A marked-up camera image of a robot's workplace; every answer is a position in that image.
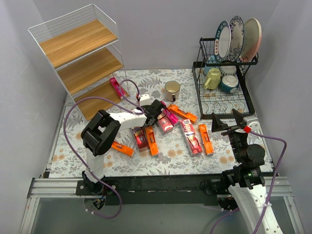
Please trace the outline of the pink toothpaste box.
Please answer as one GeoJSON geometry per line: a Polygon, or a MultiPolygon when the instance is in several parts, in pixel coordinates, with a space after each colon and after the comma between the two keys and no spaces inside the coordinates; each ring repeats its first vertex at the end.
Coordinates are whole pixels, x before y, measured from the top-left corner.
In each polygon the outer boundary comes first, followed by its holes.
{"type": "Polygon", "coordinates": [[[170,121],[170,123],[173,125],[173,126],[176,126],[178,123],[179,123],[179,119],[177,118],[177,116],[172,113],[167,106],[165,106],[164,108],[164,113],[166,115],[166,117],[168,118],[168,120],[170,121]]]}
{"type": "Polygon", "coordinates": [[[116,80],[115,77],[110,78],[110,83],[117,92],[118,96],[120,97],[121,100],[124,99],[125,96],[127,96],[125,90],[120,87],[119,82],[116,80]]]}

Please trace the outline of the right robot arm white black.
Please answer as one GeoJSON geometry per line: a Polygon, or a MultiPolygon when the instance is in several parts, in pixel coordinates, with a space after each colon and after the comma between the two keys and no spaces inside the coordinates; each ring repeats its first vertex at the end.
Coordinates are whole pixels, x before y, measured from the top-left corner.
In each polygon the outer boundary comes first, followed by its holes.
{"type": "Polygon", "coordinates": [[[256,117],[244,117],[232,110],[236,124],[229,126],[212,113],[212,132],[227,136],[239,165],[222,172],[220,180],[211,183],[216,194],[229,194],[240,210],[251,234],[280,234],[282,230],[269,202],[272,188],[267,189],[260,167],[264,165],[265,149],[249,144],[248,134],[258,135],[260,123],[256,117]]]}

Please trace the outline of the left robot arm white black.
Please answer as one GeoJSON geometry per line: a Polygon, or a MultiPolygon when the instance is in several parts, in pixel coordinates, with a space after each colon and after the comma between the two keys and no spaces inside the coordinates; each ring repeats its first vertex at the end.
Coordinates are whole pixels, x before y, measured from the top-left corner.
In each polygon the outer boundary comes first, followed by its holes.
{"type": "Polygon", "coordinates": [[[103,191],[104,154],[113,145],[117,134],[126,129],[153,126],[164,109],[163,103],[154,100],[150,105],[128,112],[108,113],[99,110],[94,115],[81,133],[87,154],[87,166],[82,177],[91,194],[98,195],[103,191]]]}

